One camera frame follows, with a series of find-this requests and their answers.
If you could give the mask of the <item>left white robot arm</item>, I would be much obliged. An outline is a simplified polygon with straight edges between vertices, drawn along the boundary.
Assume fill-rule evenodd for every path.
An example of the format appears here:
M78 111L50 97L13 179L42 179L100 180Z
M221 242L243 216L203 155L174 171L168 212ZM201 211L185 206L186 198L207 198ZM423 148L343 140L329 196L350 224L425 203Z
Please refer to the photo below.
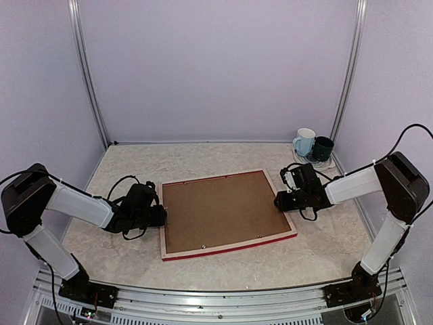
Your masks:
M110 200L80 190L36 163L5 177L1 185L5 233L23 239L38 258L68 281L68 290L80 301L90 300L95 287L76 258L43 225L44 212L79 219L105 232L121 234L125 240L131 230L145 232L166 222L167 212L151 181L137 181L126 195Z

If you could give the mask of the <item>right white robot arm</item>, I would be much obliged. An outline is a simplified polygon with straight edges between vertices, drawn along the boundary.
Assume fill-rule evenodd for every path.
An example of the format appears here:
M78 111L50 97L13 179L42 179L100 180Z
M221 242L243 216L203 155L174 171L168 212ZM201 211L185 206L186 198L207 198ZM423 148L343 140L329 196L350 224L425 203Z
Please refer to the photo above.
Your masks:
M320 180L311 163L286 167L280 177L286 189L277 193L274 205L281 212L312 209L317 213L358 197L382 194L387 215L359 263L370 276L379 273L395 254L430 195L427 179L401 152L327 183Z

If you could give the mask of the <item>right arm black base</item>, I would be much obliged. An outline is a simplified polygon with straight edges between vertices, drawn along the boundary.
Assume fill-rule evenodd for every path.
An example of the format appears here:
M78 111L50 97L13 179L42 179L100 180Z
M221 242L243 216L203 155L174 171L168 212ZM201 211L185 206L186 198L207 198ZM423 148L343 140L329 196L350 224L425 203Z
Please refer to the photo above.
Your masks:
M330 284L323 288L328 308L372 299L382 294L378 282L378 273L371 275L358 262L351 273L351 279L339 284Z

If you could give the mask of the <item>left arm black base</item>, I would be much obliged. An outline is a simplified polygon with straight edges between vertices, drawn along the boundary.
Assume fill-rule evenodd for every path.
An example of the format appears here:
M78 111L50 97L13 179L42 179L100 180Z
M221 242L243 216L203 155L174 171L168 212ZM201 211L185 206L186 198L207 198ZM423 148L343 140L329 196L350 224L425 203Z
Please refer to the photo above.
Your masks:
M90 281L89 275L78 259L74 255L72 258L78 264L78 272L71 279L62 280L59 296L94 307L113 309L119 289Z

